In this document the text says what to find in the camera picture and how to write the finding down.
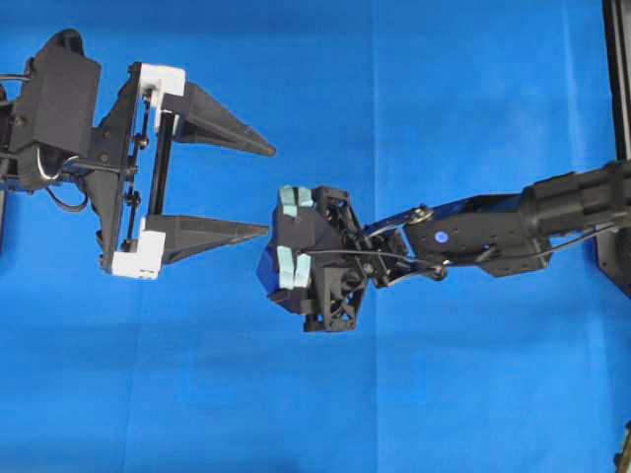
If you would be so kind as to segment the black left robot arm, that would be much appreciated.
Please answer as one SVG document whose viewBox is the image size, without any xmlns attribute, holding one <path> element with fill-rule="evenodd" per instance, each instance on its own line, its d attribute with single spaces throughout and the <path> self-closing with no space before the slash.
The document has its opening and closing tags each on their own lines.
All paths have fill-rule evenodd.
<svg viewBox="0 0 631 473">
<path fill-rule="evenodd" d="M 264 226 L 163 211 L 173 143 L 270 156 L 274 150 L 178 68 L 134 63 L 117 99 L 95 121 L 100 65 L 53 48 L 31 59 L 20 94 L 1 101 L 1 185 L 50 190 L 75 184 L 98 215 L 101 267 L 157 278 L 163 266 L 266 234 Z"/>
</svg>

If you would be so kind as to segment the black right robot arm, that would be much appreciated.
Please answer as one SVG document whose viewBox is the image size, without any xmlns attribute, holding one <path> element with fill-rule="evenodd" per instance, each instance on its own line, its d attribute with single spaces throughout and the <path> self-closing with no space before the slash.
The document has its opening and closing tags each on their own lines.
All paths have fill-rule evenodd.
<svg viewBox="0 0 631 473">
<path fill-rule="evenodd" d="M 599 269 L 630 289 L 630 165 L 570 172 L 519 193 L 417 206 L 362 225 L 347 192 L 285 186 L 257 276 L 267 296 L 308 332 L 356 327 L 369 286 L 414 276 L 441 281 L 452 267 L 494 277 L 544 269 L 556 251 L 596 240 Z"/>
</svg>

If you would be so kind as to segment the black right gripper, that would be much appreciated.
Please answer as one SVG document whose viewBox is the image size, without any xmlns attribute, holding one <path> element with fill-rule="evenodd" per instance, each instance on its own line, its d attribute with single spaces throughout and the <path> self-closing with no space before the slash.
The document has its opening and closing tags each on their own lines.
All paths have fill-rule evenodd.
<svg viewBox="0 0 631 473">
<path fill-rule="evenodd" d="M 277 241 L 280 289 L 268 298 L 302 315 L 305 331 L 356 327 L 367 283 L 354 253 L 360 231 L 347 192 L 325 186 L 279 188 L 270 239 Z"/>
</svg>

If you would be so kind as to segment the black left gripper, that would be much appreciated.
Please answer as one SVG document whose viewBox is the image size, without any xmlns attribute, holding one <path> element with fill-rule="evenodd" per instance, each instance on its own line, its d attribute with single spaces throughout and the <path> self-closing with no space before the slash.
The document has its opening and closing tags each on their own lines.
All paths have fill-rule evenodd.
<svg viewBox="0 0 631 473">
<path fill-rule="evenodd" d="M 165 128 L 168 135 L 173 134 L 174 126 L 162 118 L 161 110 L 175 115 L 174 140 L 178 143 L 213 145 L 264 157 L 276 153 L 252 127 L 242 123 L 198 85 L 185 80 L 186 73 L 179 68 L 132 64 L 110 112 L 93 129 L 90 155 L 85 163 L 92 169 L 85 177 L 85 185 L 100 221 L 97 241 L 102 250 L 101 268 L 111 275 L 155 280 L 162 262 L 173 264 L 268 233 L 267 226 L 255 224 L 150 215 L 146 225 L 140 225 L 137 238 L 130 237 L 123 249 L 118 246 L 123 206 L 137 207 L 132 187 L 138 152 L 146 146 L 152 108 L 156 111 L 154 129 Z"/>
</svg>

